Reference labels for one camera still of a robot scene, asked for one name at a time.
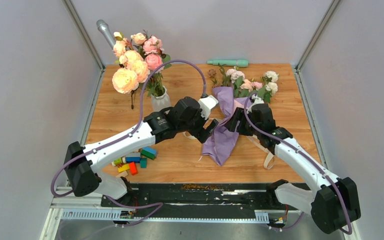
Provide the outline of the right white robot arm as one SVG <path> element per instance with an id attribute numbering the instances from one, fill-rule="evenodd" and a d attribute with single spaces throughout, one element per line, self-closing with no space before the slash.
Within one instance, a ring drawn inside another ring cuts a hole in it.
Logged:
<path id="1" fill-rule="evenodd" d="M 356 183 L 350 177 L 340 178 L 311 157 L 288 130 L 276 125 L 268 104 L 254 102 L 248 109 L 237 107 L 226 128 L 243 136 L 256 136 L 262 147 L 287 163 L 308 186 L 305 190 L 283 179 L 272 183 L 265 195 L 270 208 L 292 206 L 310 215 L 326 234 L 350 227 L 361 218 Z"/>

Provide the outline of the purple flower bouquet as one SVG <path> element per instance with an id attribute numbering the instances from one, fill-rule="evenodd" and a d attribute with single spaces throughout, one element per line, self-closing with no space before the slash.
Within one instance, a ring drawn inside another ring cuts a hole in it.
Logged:
<path id="1" fill-rule="evenodd" d="M 272 96 L 278 92 L 279 74 L 266 71 L 257 80 L 248 79 L 238 67 L 225 69 L 222 65 L 219 66 L 219 72 L 220 78 L 214 69 L 208 71 L 208 76 L 213 83 L 212 92 L 218 100 L 224 118 L 219 121 L 213 135 L 203 144 L 202 154 L 222 166 L 230 157 L 239 138 L 238 132 L 228 130 L 228 122 L 233 119 L 236 110 L 244 108 L 246 98 L 253 93 L 265 103 L 269 103 Z"/>

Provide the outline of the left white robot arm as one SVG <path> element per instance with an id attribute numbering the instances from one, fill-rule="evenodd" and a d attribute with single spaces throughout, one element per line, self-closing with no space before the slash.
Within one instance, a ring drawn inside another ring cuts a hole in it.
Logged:
<path id="1" fill-rule="evenodd" d="M 77 141 L 71 143 L 64 159 L 71 193 L 76 197 L 98 193 L 113 198 L 122 207 L 129 206 L 133 193 L 126 182 L 103 173 L 103 168 L 136 150 L 173 139 L 178 133 L 188 132 L 205 143 L 218 125 L 214 119 L 204 127 L 217 105 L 218 100 L 212 95 L 199 100 L 187 96 L 175 106 L 152 112 L 138 124 L 112 137 L 85 146 Z"/>

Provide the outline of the cream printed ribbon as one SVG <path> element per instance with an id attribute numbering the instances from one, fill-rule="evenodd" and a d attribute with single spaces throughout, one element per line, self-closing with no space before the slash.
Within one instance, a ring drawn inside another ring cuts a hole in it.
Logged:
<path id="1" fill-rule="evenodd" d="M 251 143 L 253 143 L 256 147 L 258 147 L 263 152 L 267 153 L 267 156 L 263 162 L 263 167 L 267 170 L 271 169 L 275 165 L 274 160 L 274 154 L 272 154 L 267 148 L 264 148 L 257 142 L 257 137 L 255 135 L 253 136 L 247 136 L 246 137 Z"/>

